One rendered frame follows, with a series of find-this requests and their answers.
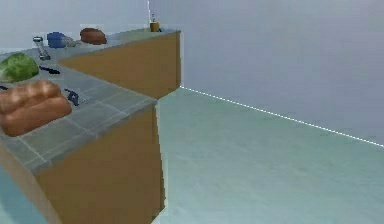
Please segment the brown kitchen counter grey top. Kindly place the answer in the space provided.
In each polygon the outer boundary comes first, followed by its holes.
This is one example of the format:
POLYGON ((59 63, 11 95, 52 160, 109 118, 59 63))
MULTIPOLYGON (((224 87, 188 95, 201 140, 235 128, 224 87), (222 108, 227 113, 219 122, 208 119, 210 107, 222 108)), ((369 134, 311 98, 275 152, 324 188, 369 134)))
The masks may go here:
POLYGON ((29 133, 0 130, 0 224, 151 224, 164 208, 158 99, 180 86, 180 34, 131 30, 50 50, 40 73, 72 112, 29 133))

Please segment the silver pepper shaker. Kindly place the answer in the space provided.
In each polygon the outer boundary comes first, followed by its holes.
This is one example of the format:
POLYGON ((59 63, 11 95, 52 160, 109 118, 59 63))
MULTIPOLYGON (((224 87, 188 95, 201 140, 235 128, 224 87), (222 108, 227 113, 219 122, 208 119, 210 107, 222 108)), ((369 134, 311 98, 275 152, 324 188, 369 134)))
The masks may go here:
POLYGON ((44 45, 44 42, 43 42, 43 38, 41 36, 35 36, 33 38, 33 42, 35 43, 37 49, 38 49, 38 52, 39 52, 39 58, 42 60, 42 61, 46 61, 46 60, 50 60, 51 57, 50 55, 48 54, 47 50, 45 49, 45 45, 44 45))

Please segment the black knife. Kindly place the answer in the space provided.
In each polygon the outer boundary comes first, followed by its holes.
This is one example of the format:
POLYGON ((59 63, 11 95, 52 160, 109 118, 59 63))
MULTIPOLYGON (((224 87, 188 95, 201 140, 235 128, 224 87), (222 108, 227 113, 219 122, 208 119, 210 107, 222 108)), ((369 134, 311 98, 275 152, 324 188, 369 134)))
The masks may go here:
POLYGON ((49 74, 61 74, 60 71, 58 71, 56 69, 52 69, 52 68, 48 68, 48 67, 44 67, 44 66, 39 66, 39 68, 43 71, 47 71, 49 74))

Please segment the yellow soap bottle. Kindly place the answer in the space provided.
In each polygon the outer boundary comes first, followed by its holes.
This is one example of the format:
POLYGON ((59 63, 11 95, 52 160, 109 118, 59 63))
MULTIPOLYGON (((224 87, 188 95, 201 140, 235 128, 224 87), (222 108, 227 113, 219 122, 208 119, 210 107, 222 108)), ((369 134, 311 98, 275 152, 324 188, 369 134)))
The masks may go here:
POLYGON ((150 20, 150 30, 152 32, 158 32, 160 30, 160 25, 159 22, 156 20, 155 15, 151 15, 151 20, 150 20))

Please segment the dark blue utensil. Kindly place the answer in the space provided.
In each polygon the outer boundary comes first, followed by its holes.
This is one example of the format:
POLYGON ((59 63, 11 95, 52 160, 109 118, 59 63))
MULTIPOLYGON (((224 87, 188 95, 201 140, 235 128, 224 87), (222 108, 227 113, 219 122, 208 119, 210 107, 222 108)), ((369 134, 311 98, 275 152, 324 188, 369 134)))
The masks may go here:
POLYGON ((65 91, 68 93, 67 99, 70 102, 72 102, 74 106, 78 106, 79 105, 79 95, 70 89, 65 89, 65 91))

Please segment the green lettuce head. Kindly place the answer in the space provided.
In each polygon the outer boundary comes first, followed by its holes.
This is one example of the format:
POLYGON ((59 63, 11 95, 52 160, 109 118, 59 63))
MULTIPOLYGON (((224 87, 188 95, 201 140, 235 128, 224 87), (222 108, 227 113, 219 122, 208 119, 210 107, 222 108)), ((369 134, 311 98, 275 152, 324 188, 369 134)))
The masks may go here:
POLYGON ((14 53, 0 62, 0 82, 14 83, 30 79, 39 73, 36 61, 24 53, 14 53))

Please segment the small dark brown bread loaf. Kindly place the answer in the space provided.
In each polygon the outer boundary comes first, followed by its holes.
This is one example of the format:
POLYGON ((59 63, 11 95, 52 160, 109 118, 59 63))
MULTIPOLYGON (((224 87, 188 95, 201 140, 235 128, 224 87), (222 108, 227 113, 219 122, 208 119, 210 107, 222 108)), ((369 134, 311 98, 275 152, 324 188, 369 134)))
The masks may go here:
POLYGON ((80 31, 81 41, 93 45, 106 44, 105 34, 96 28, 84 28, 80 31))

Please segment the blue pot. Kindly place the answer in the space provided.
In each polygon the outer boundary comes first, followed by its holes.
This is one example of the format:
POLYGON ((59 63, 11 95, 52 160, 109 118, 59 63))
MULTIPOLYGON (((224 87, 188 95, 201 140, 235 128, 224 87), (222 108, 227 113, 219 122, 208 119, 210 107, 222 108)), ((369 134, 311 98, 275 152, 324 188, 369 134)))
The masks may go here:
POLYGON ((71 37, 60 32, 48 33, 47 41, 50 48, 68 48, 76 46, 76 42, 71 37))

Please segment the large brown bread loaf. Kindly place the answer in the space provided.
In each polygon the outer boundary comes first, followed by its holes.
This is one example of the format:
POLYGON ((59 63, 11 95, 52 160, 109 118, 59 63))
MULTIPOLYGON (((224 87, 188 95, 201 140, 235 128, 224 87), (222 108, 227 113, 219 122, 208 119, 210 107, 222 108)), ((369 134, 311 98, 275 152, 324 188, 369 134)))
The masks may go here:
POLYGON ((0 128, 10 137, 26 134, 71 112, 59 86, 48 80, 0 92, 0 128))

